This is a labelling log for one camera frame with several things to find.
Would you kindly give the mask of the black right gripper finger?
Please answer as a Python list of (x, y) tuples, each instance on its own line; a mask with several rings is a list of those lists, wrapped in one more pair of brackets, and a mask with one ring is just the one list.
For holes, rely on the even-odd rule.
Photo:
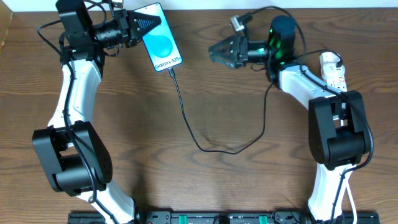
[(230, 52), (209, 51), (209, 57), (212, 62), (220, 63), (231, 68), (239, 67), (239, 63), (237, 62), (234, 55), (230, 54)]
[(227, 37), (226, 39), (210, 46), (208, 48), (209, 53), (228, 53), (233, 50), (233, 45), (236, 39), (236, 35)]

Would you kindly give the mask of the blue Galaxy smartphone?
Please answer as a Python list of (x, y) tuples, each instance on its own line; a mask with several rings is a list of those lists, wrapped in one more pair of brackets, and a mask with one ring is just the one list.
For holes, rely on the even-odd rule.
[(181, 64), (183, 58), (161, 4), (153, 3), (136, 9), (134, 12), (160, 17), (161, 23), (142, 38), (154, 70), (160, 72)]

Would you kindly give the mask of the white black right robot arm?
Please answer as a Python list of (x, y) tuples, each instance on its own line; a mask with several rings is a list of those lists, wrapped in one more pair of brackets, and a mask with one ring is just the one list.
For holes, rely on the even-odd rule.
[(314, 75), (295, 54), (295, 35), (301, 28), (291, 15), (273, 18), (265, 41), (249, 40), (251, 12), (230, 19), (235, 34), (209, 48), (212, 61), (232, 68), (262, 63), (267, 79), (295, 98), (308, 111), (308, 144), (317, 163), (312, 194), (301, 223), (344, 223), (341, 204), (350, 175), (366, 166), (374, 142), (364, 111), (363, 97), (329, 78)]

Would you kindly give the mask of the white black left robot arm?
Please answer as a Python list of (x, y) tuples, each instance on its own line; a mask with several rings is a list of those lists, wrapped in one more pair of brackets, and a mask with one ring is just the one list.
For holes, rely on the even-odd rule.
[(68, 223), (146, 223), (146, 215), (113, 180), (111, 156), (92, 119), (108, 50), (136, 46), (161, 24), (161, 18), (109, 1), (103, 21), (94, 24), (89, 9), (103, 7), (102, 2), (57, 1), (55, 5), (64, 28), (55, 46), (63, 84), (47, 127), (33, 133), (36, 154), (54, 191), (94, 208), (91, 213), (70, 213)]

